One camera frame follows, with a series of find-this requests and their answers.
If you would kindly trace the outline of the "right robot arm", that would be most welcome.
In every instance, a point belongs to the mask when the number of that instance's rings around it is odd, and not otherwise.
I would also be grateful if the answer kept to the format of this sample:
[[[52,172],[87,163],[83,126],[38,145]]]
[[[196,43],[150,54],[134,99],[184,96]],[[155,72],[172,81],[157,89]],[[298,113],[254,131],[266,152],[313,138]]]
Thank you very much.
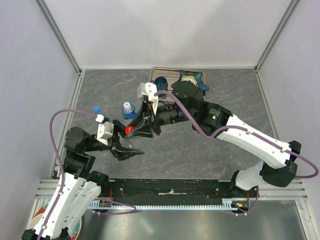
[[[161,127],[190,121],[206,139],[232,143],[260,159],[256,165],[236,171],[229,184],[235,197],[260,184],[287,187],[296,177],[295,163],[301,151],[297,141],[282,142],[243,122],[230,110],[204,100],[204,85],[178,80],[172,91],[158,90],[155,83],[141,83],[137,96],[146,100],[138,115],[126,127],[128,137],[153,138]]]

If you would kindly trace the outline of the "clear unlabelled plastic bottle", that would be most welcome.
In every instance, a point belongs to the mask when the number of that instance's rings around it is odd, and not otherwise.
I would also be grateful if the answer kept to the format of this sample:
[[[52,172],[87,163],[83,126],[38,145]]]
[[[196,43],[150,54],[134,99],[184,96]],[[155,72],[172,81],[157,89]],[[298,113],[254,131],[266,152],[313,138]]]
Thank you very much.
[[[134,144],[135,138],[134,137],[127,137],[126,136],[124,140],[130,149],[132,149],[135,146],[135,144]]]

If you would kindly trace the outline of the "blue bottle cap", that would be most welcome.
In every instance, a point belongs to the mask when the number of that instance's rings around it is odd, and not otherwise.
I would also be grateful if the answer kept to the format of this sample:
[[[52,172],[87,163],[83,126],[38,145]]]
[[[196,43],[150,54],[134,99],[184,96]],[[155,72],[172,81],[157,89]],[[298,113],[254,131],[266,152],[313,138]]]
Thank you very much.
[[[101,107],[98,106],[98,105],[95,105],[95,106],[92,108],[92,111],[93,111],[95,114],[100,114],[100,113],[101,113]]]

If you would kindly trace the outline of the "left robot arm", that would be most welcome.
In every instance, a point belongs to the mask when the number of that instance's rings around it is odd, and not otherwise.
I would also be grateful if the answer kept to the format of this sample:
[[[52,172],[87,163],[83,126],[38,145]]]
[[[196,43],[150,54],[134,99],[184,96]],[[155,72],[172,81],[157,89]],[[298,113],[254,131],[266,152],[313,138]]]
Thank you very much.
[[[89,205],[109,193],[109,177],[91,171],[96,158],[88,152],[109,150],[119,161],[143,154],[141,150],[122,147],[119,137],[125,137],[126,127],[121,122],[109,122],[100,114],[96,121],[96,134],[79,127],[67,132],[58,185],[41,219],[22,234],[23,240],[70,240]]]

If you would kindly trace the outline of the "red bottle cap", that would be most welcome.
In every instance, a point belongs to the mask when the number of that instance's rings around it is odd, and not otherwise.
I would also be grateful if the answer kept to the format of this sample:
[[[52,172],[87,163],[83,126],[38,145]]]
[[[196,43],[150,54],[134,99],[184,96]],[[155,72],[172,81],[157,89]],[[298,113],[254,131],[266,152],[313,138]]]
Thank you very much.
[[[134,130],[133,126],[127,126],[125,128],[125,134],[128,135],[129,133],[131,133]]]

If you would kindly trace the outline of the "white bottle cap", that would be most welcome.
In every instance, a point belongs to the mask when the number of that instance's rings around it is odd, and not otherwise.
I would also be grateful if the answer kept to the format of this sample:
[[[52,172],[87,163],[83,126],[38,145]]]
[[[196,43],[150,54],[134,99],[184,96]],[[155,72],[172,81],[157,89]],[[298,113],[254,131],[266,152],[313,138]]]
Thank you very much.
[[[130,102],[124,102],[123,103],[123,108],[126,110],[126,111],[129,111],[131,109],[131,103]]]

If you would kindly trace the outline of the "blue tinted plastic bottle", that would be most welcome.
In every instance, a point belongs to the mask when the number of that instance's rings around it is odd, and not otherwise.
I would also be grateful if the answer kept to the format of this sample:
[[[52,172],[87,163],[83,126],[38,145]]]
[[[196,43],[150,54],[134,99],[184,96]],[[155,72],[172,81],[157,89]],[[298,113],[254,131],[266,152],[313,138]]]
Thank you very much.
[[[111,123],[113,122],[113,120],[102,110],[102,108],[101,108],[101,113],[100,114],[96,114],[96,115],[102,115],[105,118],[107,118],[109,122],[111,122]]]

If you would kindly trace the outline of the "labelled clear water bottle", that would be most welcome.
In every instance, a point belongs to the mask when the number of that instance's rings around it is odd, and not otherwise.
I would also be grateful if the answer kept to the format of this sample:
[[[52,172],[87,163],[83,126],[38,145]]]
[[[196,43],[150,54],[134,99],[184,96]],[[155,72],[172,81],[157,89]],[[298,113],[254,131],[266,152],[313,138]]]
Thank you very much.
[[[130,104],[131,104],[131,109],[130,110],[125,110],[124,106],[122,106],[121,114],[122,114],[122,117],[123,117],[124,120],[132,120],[137,115],[136,107],[132,103],[130,103]]]

